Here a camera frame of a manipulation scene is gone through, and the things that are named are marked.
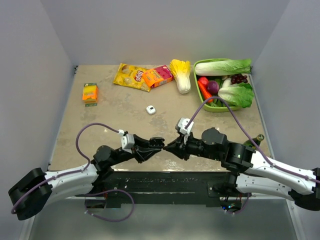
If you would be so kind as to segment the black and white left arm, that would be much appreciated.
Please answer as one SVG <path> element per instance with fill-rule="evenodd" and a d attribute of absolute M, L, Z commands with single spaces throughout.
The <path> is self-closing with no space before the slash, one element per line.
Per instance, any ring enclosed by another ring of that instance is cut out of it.
<path fill-rule="evenodd" d="M 27 220 L 37 215 L 45 206 L 68 197 L 99 196 L 104 190 L 101 182 L 112 173 L 114 165 L 135 159 L 143 163 L 163 147 L 162 137 L 143 139 L 135 134 L 121 137 L 121 147 L 113 149 L 100 146 L 93 159 L 79 167 L 61 171 L 42 171 L 40 167 L 29 171 L 8 191 L 13 215 Z"/>

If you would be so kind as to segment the black earbud charging case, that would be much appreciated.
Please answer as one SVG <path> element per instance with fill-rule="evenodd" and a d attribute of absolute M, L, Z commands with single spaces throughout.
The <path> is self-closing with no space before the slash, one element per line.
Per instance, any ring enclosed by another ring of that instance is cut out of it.
<path fill-rule="evenodd" d="M 149 139 L 149 147 L 153 149 L 162 149 L 165 146 L 165 139 L 162 137 L 151 137 Z"/>

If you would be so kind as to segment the white earbud charging case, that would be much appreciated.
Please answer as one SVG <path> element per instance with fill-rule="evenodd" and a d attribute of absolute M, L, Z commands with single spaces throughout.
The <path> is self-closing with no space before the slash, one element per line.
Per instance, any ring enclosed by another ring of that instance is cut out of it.
<path fill-rule="evenodd" d="M 154 106 L 152 105 L 149 105 L 146 107 L 146 112 L 149 114 L 149 115 L 154 115 L 156 113 L 156 109 Z"/>

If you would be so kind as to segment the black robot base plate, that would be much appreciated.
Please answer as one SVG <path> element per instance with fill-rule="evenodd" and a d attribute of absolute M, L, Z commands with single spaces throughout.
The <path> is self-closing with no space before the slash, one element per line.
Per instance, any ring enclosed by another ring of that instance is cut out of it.
<path fill-rule="evenodd" d="M 115 171 L 98 179 L 90 194 L 106 196 L 109 208 L 130 203 L 220 207 L 230 197 L 246 197 L 236 187 L 236 175 L 230 172 Z"/>

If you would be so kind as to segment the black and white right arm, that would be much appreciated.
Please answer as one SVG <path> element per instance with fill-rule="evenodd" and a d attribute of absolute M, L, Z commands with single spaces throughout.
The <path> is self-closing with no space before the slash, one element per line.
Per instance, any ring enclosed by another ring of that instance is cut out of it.
<path fill-rule="evenodd" d="M 191 155 L 216 160 L 229 171 L 222 183 L 212 189 L 224 196 L 260 193 L 293 201 L 305 210 L 320 209 L 320 170 L 289 166 L 249 146 L 228 141 L 217 129 L 205 130 L 200 139 L 182 134 L 164 147 L 180 159 Z"/>

